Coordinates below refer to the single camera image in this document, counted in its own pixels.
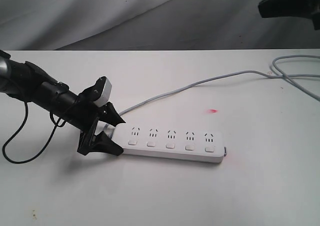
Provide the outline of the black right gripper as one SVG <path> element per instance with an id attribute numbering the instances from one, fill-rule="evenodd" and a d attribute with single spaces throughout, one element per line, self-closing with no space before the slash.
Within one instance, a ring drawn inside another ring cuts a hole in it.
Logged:
<path id="1" fill-rule="evenodd" d="M 320 0 L 262 0 L 258 11 L 262 18 L 309 19 L 315 30 L 320 29 Z"/>

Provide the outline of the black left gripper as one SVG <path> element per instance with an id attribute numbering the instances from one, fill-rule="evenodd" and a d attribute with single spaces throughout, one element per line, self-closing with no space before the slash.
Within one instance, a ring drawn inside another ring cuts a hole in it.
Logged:
<path id="1" fill-rule="evenodd" d="M 101 107 L 77 95 L 60 95 L 59 116 L 81 131 L 77 152 L 87 155 L 91 152 L 119 156 L 124 149 L 114 143 L 103 131 L 95 135 L 98 122 L 116 127 L 125 123 L 111 102 Z"/>

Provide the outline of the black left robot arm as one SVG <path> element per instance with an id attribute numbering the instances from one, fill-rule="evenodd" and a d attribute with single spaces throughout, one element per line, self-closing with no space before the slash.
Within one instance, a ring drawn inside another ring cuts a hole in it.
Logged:
<path id="1" fill-rule="evenodd" d="M 20 101 L 33 102 L 81 131 L 78 153 L 108 153 L 119 156 L 123 149 L 104 132 L 95 134 L 98 122 L 112 126 L 124 120 L 109 101 L 112 85 L 107 77 L 76 95 L 65 83 L 58 82 L 31 62 L 11 60 L 10 54 L 0 53 L 0 91 Z"/>

